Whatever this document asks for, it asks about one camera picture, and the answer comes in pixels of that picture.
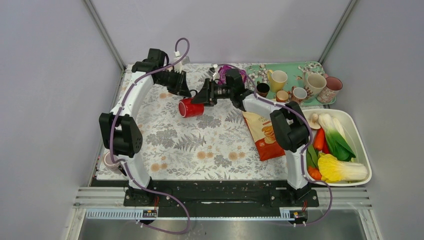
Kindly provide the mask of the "teal and cream mug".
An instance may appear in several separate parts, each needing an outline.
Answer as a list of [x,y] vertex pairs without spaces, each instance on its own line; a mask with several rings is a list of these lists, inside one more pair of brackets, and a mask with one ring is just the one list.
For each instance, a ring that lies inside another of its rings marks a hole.
[[327,80],[323,75],[311,72],[303,73],[302,82],[303,89],[307,93],[307,100],[315,98],[327,85]]

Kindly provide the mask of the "small orange mug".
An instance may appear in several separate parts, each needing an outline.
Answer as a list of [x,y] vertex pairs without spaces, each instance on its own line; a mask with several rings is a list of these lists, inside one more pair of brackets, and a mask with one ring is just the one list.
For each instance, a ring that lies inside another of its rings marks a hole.
[[279,90],[275,94],[275,100],[279,103],[286,103],[290,98],[290,93],[285,90]]

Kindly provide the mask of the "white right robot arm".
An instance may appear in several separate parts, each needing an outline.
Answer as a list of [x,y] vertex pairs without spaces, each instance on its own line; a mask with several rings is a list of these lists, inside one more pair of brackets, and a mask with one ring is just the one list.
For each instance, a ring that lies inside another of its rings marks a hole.
[[235,108],[271,122],[276,142],[286,156],[287,183],[292,187],[286,193],[287,201],[293,206],[301,205],[307,199],[303,189],[308,184],[304,152],[310,145],[312,130],[299,104],[293,101],[286,104],[274,102],[246,88],[237,68],[226,72],[224,84],[218,85],[215,80],[207,78],[191,102],[214,106],[219,99],[229,99]]

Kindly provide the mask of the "brown butterfly mug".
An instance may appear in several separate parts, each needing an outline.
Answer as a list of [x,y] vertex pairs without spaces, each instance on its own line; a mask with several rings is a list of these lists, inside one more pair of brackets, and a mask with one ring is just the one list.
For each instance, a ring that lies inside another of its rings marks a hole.
[[267,83],[258,82],[256,84],[256,91],[258,95],[263,98],[266,98],[268,96],[268,93],[270,92],[270,86]]

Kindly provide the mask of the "red mug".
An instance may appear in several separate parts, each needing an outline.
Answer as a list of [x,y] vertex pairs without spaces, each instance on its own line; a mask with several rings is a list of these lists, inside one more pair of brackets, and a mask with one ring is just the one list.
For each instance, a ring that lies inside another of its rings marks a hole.
[[184,98],[178,102],[178,111],[181,117],[198,117],[204,113],[204,105],[200,103],[192,103],[192,100],[193,98]]

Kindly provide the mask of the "small white-lined floral cup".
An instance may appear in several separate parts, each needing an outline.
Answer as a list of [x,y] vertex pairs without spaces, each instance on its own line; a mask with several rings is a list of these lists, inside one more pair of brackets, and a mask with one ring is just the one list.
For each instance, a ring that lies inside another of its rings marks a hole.
[[293,86],[291,88],[290,101],[301,104],[308,96],[307,91],[302,87]]

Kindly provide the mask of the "pink floral mug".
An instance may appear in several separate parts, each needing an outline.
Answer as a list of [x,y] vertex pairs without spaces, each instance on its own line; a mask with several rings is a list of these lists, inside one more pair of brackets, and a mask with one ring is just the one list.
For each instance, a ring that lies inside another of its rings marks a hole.
[[329,104],[343,88],[343,83],[340,79],[328,76],[326,78],[326,86],[317,95],[316,99],[322,104]]

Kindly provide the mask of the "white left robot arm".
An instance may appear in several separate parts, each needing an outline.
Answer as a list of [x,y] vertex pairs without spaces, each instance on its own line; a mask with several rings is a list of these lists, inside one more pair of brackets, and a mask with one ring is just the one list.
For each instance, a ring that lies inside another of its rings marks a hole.
[[164,51],[149,49],[147,58],[132,66],[132,77],[121,99],[110,112],[99,116],[104,147],[110,151],[112,163],[123,167],[129,186],[138,189],[135,197],[144,206],[154,202],[155,192],[148,187],[151,176],[143,166],[143,135],[136,118],[154,85],[166,87],[173,95],[191,97],[181,64],[186,56],[176,51],[173,63],[169,63]]

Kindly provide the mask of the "yellow mug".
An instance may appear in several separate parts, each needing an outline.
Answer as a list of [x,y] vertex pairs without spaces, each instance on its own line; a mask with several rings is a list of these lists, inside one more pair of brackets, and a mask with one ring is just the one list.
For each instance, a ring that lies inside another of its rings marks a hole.
[[267,78],[269,82],[270,91],[277,93],[283,90],[284,86],[288,81],[288,75],[282,70],[271,70],[267,71]]

